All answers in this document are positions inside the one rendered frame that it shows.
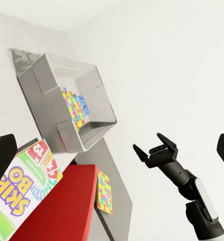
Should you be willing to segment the jigsaw puzzle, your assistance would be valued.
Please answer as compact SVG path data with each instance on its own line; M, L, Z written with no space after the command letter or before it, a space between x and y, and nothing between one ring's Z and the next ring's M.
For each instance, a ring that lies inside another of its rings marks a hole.
M85 121L80 113L80 110L74 97L72 96L72 91L66 91L66 93L62 93L62 95L64 96L65 102L72 116L73 123L76 129L78 130L81 126L85 124Z
M112 204L111 204L111 187L107 185L109 181L108 176L103 172L98 170L97 173L97 208L112 214Z

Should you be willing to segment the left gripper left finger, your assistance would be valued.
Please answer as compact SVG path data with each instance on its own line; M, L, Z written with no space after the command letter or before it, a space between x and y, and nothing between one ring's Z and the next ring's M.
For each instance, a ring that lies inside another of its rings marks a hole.
M0 180L18 153L15 136L11 133L0 137Z

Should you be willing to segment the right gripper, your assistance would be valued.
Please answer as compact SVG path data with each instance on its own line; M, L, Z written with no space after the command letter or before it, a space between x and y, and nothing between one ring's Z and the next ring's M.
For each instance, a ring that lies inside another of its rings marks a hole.
M133 144L133 148L140 158L142 163L145 163L147 168L151 169L157 167L164 175L169 178L176 178L182 172L182 165L177 161L176 156L178 149L176 144L166 138L161 133L157 133L158 138L161 140L163 145L166 147L165 150L151 154L149 157L145 154L138 146Z

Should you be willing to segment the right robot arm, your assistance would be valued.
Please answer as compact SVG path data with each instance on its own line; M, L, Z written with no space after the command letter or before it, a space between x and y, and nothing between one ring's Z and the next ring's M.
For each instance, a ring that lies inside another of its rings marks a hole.
M149 157L133 144L141 162L149 169L160 169L178 187L179 193L192 201L186 204L186 216L193 224L199 241L224 241L224 229L204 183L177 161L176 144L161 133L157 136L163 144L151 148Z

